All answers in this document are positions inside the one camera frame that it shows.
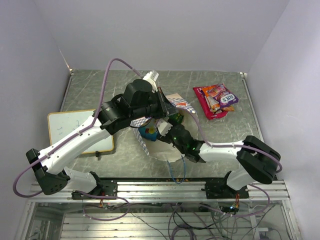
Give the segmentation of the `green snack packet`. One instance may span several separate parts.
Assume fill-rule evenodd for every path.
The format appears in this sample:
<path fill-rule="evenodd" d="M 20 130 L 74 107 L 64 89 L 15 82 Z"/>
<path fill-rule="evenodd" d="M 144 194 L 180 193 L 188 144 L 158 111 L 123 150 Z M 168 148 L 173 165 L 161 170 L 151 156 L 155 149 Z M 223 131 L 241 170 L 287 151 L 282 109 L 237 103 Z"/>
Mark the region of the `green snack packet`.
<path fill-rule="evenodd" d="M 184 115 L 178 112 L 171 115 L 169 119 L 175 124 L 181 124 L 184 121 Z"/>

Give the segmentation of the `orange snack packet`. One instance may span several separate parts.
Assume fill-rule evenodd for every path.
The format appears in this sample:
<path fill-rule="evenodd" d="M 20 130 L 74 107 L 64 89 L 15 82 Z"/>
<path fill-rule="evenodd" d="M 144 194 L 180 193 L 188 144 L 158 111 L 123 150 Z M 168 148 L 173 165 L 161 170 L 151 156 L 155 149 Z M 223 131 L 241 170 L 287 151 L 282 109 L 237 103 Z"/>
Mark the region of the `orange snack packet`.
<path fill-rule="evenodd" d="M 221 107 L 219 102 L 217 100 L 215 100 L 209 93 L 208 90 L 212 90 L 213 87 L 209 86 L 209 87 L 204 87 L 201 90 L 202 95 L 205 98 L 205 101 L 209 107 L 209 110 L 212 113 L 221 113 L 223 111 L 225 112 L 233 112 L 235 110 L 235 108 L 231 105 L 228 107 Z"/>

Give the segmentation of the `colourful candy packet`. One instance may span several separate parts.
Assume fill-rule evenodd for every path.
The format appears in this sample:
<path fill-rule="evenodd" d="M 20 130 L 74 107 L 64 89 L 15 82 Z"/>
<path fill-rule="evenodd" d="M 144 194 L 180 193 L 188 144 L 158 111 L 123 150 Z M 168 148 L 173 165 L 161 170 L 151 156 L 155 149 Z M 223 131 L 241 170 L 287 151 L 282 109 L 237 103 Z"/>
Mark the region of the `colourful candy packet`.
<path fill-rule="evenodd" d="M 238 97 L 229 91 L 223 83 L 212 86 L 206 93 L 208 97 L 218 102 L 221 108 L 227 108 L 239 102 Z"/>

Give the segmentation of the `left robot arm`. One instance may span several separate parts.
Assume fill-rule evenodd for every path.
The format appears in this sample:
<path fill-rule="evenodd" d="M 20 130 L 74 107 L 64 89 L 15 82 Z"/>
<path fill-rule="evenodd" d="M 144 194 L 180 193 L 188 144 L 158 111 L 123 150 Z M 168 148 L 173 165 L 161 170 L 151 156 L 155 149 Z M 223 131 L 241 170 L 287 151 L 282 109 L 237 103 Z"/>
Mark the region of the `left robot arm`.
<path fill-rule="evenodd" d="M 31 149 L 26 153 L 41 192 L 53 195 L 61 190 L 73 190 L 91 199 L 98 198 L 105 192 L 98 175 L 69 169 L 69 162 L 97 142 L 129 127 L 134 120 L 162 119 L 177 111 L 161 88 L 153 89 L 152 84 L 143 79 L 134 80 L 124 93 L 101 104 L 67 136 L 45 149 Z"/>

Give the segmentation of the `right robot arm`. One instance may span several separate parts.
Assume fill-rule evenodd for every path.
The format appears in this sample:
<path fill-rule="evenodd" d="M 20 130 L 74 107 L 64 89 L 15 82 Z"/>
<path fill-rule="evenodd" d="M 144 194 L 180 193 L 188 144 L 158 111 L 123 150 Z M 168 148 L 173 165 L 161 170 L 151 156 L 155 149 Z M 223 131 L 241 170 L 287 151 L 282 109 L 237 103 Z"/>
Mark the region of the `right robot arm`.
<path fill-rule="evenodd" d="M 192 137 L 182 124 L 158 123 L 158 140 L 171 144 L 193 163 L 238 161 L 240 167 L 206 184 L 207 196 L 231 198 L 254 182 L 269 185 L 283 167 L 281 156 L 273 148 L 253 135 L 242 141 L 213 143 Z"/>

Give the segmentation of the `blue checkered paper bag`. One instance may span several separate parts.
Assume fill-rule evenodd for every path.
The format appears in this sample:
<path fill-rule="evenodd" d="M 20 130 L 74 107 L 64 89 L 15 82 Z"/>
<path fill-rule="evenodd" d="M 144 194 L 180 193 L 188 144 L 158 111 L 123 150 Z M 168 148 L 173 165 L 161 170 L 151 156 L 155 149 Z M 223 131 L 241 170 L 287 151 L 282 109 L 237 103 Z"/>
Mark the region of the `blue checkered paper bag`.
<path fill-rule="evenodd" d="M 197 150 L 197 111 L 178 93 L 167 95 L 177 112 L 164 118 L 141 117 L 130 127 L 143 151 L 153 160 L 163 162 L 170 178 L 177 184 L 186 180 L 186 160 Z"/>

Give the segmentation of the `red chips packet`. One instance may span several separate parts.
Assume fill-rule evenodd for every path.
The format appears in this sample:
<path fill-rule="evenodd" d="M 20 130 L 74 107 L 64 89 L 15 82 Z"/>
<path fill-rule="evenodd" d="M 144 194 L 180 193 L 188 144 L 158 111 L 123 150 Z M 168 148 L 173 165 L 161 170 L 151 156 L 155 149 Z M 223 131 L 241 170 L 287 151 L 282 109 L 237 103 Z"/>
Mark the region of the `red chips packet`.
<path fill-rule="evenodd" d="M 202 107 L 204 115 L 208 120 L 221 119 L 228 114 L 228 111 L 218 110 L 217 112 L 212 112 L 205 98 L 205 94 L 202 91 L 202 87 L 193 87 L 193 91 Z"/>

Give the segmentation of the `blue gummy snack bag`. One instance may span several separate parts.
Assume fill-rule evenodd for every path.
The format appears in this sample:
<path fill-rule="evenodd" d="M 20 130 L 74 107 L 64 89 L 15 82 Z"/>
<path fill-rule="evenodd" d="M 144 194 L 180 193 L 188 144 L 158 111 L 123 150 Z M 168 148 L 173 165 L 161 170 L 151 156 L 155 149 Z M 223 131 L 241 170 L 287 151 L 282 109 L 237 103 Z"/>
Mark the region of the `blue gummy snack bag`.
<path fill-rule="evenodd" d="M 159 131 L 157 127 L 152 123 L 138 129 L 142 138 L 155 142 L 158 138 Z"/>

